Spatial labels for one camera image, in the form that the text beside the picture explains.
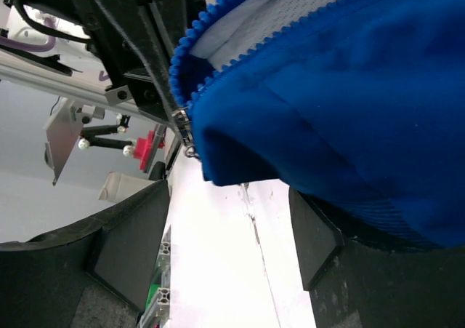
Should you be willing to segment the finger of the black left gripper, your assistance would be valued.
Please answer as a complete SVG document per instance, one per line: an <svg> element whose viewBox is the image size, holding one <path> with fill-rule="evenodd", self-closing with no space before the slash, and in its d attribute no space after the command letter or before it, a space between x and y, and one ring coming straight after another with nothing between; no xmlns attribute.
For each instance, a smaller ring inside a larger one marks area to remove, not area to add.
<svg viewBox="0 0 465 328"><path fill-rule="evenodd" d="M169 127L177 131L173 118L177 104L169 89L167 54L155 32L147 8L137 0L93 1L143 64L161 98Z"/></svg>
<svg viewBox="0 0 465 328"><path fill-rule="evenodd" d="M172 57L185 31L206 8L206 0L151 0L149 8L161 43Z"/></svg>

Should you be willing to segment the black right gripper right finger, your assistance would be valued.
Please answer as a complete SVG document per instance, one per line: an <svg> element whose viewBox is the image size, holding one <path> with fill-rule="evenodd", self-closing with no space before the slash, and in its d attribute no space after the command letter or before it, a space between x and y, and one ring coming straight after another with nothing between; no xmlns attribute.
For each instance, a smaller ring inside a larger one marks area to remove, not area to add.
<svg viewBox="0 0 465 328"><path fill-rule="evenodd" d="M290 190L302 286L318 327L462 327L464 249L395 238Z"/></svg>

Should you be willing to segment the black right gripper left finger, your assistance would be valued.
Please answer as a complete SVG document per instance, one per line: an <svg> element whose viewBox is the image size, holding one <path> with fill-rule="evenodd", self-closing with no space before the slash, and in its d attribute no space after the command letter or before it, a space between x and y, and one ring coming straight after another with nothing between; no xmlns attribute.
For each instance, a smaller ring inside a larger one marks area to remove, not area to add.
<svg viewBox="0 0 465 328"><path fill-rule="evenodd" d="M169 211L159 180L94 215L1 245L3 327L135 327Z"/></svg>

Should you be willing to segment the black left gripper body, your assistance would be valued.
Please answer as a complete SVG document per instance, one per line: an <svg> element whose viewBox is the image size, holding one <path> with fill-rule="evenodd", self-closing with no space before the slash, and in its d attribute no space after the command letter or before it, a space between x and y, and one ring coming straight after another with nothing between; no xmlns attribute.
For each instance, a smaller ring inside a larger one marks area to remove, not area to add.
<svg viewBox="0 0 465 328"><path fill-rule="evenodd" d="M150 99L153 85L130 75L142 67L93 0L3 0L10 9L3 51L63 76Z"/></svg>

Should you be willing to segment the blue white red hooded jacket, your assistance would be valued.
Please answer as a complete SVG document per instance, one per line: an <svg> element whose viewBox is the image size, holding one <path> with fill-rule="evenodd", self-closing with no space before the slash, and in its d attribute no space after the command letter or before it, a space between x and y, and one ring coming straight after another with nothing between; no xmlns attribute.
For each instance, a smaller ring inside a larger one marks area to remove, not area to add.
<svg viewBox="0 0 465 328"><path fill-rule="evenodd" d="M217 0L169 82L205 180L464 244L464 0Z"/></svg>

